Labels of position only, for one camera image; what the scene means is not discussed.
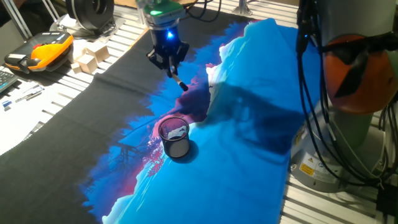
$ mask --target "green light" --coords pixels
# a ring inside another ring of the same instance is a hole
[[[153,10],[153,11],[150,12],[150,14],[151,14],[152,16],[156,16],[156,15],[159,15],[159,14],[161,14],[161,13],[163,13],[163,12],[162,12],[162,11],[156,11],[156,10]]]

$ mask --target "black canvas background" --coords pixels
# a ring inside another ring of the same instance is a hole
[[[191,12],[199,15],[201,9]],[[208,11],[204,19],[215,14]],[[178,30],[180,39],[190,44],[186,60],[194,60],[195,49],[210,44],[212,37],[225,35],[231,23],[249,20],[225,13],[212,23],[183,20]],[[127,119],[152,114],[147,96],[167,77],[148,61],[151,50],[146,33],[44,127],[0,156],[0,223],[96,223],[90,208],[82,205],[86,198],[78,184],[108,153],[118,132],[128,128]]]

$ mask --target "canvas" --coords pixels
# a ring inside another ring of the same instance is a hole
[[[297,30],[223,13],[178,29],[191,45],[178,68],[189,90],[147,60],[144,35],[0,157],[0,223],[279,221],[291,140],[304,121]],[[316,100],[314,47],[303,61]],[[157,127],[169,116],[190,123],[183,159],[163,151]]]

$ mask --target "orange device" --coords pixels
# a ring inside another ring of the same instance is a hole
[[[6,65],[24,73],[53,71],[72,56],[73,36],[67,32],[50,31],[37,34],[9,53]]]

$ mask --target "paint cup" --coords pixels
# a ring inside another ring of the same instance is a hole
[[[162,138],[164,152],[171,158],[185,156],[189,149],[189,124],[179,117],[164,119],[159,125],[159,135]]]

